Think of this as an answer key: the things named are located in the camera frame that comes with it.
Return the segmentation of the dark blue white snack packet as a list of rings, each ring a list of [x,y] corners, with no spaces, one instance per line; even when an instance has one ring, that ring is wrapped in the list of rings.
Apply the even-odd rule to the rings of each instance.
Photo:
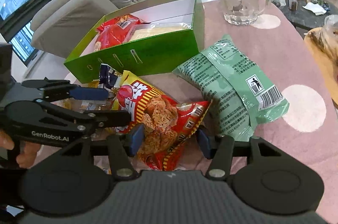
[[[108,91],[117,91],[120,88],[122,74],[108,64],[101,63],[99,85]]]

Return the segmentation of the green snack bag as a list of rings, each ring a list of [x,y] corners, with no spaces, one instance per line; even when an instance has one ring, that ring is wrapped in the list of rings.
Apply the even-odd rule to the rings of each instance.
[[[200,90],[214,133],[247,142],[259,124],[282,117],[289,102],[261,68],[233,43],[230,35],[177,66],[173,73]]]

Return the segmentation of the beige sofa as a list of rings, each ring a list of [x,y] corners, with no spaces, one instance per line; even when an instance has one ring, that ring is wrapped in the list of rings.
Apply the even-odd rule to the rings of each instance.
[[[67,58],[104,15],[145,0],[52,0],[33,17],[31,46]]]

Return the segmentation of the plastic bag of pastries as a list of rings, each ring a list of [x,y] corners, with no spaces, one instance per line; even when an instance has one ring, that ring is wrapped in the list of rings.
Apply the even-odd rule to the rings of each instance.
[[[329,15],[324,20],[324,25],[318,31],[312,31],[307,34],[313,43],[324,52],[337,65],[337,15]]]

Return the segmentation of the green cardboard box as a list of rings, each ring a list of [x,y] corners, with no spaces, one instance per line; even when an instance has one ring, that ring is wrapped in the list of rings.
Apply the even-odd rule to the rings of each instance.
[[[135,25],[122,44],[96,51],[97,28],[122,15],[144,23]],[[81,83],[98,78],[102,63],[137,76],[169,73],[204,49],[202,0],[146,0],[104,15],[64,62]]]

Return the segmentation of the red cookie snack bag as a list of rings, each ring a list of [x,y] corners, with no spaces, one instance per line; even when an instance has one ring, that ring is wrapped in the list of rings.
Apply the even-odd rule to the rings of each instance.
[[[98,37],[94,44],[94,51],[122,44],[130,30],[142,24],[146,22],[134,15],[118,16],[102,23],[96,28]]]

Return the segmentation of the clear bag yellow crackers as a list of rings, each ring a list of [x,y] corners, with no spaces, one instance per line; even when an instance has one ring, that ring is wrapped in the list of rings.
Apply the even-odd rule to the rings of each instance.
[[[124,42],[140,40],[166,33],[191,29],[191,23],[150,23],[133,26],[124,39]]]

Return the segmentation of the yellow snack packet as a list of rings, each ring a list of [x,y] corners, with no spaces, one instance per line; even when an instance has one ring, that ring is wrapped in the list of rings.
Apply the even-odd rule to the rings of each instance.
[[[112,90],[106,88],[99,80],[94,80],[90,83],[84,84],[83,87],[99,88],[108,91],[108,98],[105,100],[76,100],[74,98],[66,98],[52,102],[52,104],[70,109],[77,112],[91,111],[91,110],[109,110],[114,98]]]

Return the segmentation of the pink polka dot tablecloth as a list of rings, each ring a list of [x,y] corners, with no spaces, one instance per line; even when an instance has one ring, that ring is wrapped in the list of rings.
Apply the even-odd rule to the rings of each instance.
[[[147,0],[131,15],[148,37],[94,51],[95,28],[65,66],[82,84],[108,64],[110,106],[146,128],[102,205],[57,223],[326,223],[337,215],[337,116],[294,28],[232,26],[220,4]]]

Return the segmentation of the red yellow noodle snack bag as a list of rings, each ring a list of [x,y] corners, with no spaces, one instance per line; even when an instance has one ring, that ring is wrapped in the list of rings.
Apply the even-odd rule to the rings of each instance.
[[[144,137],[137,151],[138,158],[154,170],[174,170],[186,140],[196,132],[211,103],[180,104],[130,71],[117,75],[114,88],[112,108],[131,114],[130,123],[114,127],[114,131],[126,134],[143,124]]]

